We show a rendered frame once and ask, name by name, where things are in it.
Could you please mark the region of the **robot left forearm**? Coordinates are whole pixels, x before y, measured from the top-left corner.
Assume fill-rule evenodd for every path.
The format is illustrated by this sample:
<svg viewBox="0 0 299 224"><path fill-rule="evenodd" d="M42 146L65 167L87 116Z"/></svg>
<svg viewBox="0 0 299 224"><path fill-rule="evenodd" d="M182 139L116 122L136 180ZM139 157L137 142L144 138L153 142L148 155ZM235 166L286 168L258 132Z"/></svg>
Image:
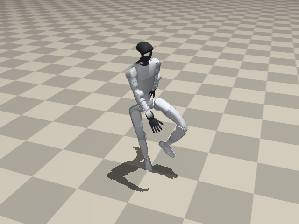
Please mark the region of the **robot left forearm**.
<svg viewBox="0 0 299 224"><path fill-rule="evenodd" d="M154 82L154 85L153 85L153 88L152 88L152 91L154 91L157 87L158 87L158 83L159 83L159 81L158 82Z"/></svg>

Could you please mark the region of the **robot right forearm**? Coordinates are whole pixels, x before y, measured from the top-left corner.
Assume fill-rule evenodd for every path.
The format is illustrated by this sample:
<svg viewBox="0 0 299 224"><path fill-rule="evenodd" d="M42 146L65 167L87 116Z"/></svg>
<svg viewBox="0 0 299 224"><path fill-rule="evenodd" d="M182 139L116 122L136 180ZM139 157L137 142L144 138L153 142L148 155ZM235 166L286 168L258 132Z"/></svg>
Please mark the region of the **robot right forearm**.
<svg viewBox="0 0 299 224"><path fill-rule="evenodd" d="M152 113L150 112L150 107L147 106L148 104L146 103L146 100L144 98L139 98L139 95L135 92L134 93L134 97L136 102L138 103L138 105L141 106L141 108L143 108L143 111L146 113L147 117L150 118L152 117Z"/></svg>

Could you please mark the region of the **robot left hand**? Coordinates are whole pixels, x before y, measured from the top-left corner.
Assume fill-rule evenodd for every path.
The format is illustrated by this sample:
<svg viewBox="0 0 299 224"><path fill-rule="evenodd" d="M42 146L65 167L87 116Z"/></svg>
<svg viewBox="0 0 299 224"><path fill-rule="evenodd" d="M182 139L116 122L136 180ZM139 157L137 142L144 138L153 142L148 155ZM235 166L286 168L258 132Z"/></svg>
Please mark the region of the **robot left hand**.
<svg viewBox="0 0 299 224"><path fill-rule="evenodd" d="M155 90L156 90L156 89L155 89ZM155 90L154 90L154 91L151 91L151 92L149 92L149 95L151 94L150 96L152 96L152 94L153 94L153 98L154 98L154 96L155 96Z"/></svg>

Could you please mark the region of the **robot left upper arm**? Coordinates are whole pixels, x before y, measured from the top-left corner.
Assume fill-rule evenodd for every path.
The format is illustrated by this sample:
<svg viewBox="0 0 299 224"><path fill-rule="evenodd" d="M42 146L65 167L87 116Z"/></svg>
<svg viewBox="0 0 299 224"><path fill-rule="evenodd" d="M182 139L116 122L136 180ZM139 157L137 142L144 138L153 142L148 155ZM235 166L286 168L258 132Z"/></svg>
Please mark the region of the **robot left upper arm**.
<svg viewBox="0 0 299 224"><path fill-rule="evenodd" d="M158 82L162 78L159 74L161 62L157 58L153 58L152 60L156 63L155 82Z"/></svg>

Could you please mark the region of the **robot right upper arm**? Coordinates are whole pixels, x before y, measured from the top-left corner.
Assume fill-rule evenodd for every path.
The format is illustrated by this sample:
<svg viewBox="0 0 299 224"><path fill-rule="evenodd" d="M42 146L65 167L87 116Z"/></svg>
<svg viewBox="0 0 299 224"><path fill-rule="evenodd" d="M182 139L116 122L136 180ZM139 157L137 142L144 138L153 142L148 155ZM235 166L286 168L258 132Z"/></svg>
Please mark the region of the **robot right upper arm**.
<svg viewBox="0 0 299 224"><path fill-rule="evenodd" d="M138 89L138 82L136 76L137 76L136 67L132 67L131 69L126 71L126 78L129 81L133 94L136 92L139 95L139 98L143 98L144 93L143 91Z"/></svg>

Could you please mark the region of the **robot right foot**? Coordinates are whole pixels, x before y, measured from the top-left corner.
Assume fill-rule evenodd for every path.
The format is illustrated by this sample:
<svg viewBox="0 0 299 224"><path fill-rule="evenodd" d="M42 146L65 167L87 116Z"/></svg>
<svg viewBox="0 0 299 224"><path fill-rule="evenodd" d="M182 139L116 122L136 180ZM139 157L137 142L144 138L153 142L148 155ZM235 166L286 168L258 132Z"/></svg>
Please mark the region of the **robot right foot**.
<svg viewBox="0 0 299 224"><path fill-rule="evenodd" d="M149 160L148 159L145 160L145 158L144 158L144 161L145 161L145 169L146 169L146 171L151 171L152 170L152 164L150 162L150 157L149 157Z"/></svg>

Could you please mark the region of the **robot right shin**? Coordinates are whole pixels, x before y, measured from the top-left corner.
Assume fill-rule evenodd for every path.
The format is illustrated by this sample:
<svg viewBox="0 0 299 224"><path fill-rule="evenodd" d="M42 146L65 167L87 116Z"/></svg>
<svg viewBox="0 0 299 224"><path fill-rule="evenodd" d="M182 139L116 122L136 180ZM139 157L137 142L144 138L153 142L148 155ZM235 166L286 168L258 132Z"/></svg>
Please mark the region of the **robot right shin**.
<svg viewBox="0 0 299 224"><path fill-rule="evenodd" d="M144 154L145 160L147 160L147 159L149 160L149 157L148 157L148 147L147 147L146 140L140 140L139 141L139 145L140 145L140 149L141 149L142 153Z"/></svg>

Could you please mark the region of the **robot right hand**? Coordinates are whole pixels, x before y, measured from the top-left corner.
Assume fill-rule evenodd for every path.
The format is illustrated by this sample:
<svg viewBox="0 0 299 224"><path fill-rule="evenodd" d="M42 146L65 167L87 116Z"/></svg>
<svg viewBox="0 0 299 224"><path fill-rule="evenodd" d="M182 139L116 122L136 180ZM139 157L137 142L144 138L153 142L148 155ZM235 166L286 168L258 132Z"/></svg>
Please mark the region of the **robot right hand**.
<svg viewBox="0 0 299 224"><path fill-rule="evenodd" d="M150 111L151 113L152 113L152 111ZM145 114L146 115L146 114ZM147 115L146 115L146 117L147 117L147 119L149 120L149 124L150 124L150 127L151 127L151 129L152 129L152 131L153 131L153 133L155 133L154 132L154 129L155 129L155 131L157 132L157 130L160 132L160 130L159 130L159 128L162 130L162 128L160 127L160 125L158 124L158 122L160 123L160 124L162 124L163 125L163 123L161 122L161 121L159 121L159 120L157 120L156 118L154 118L154 114L152 113L152 117L150 117L150 118L148 118L147 117ZM159 128L158 128L158 126L159 126ZM153 129L153 127L154 127L154 129ZM157 130L156 130L156 128L157 128Z"/></svg>

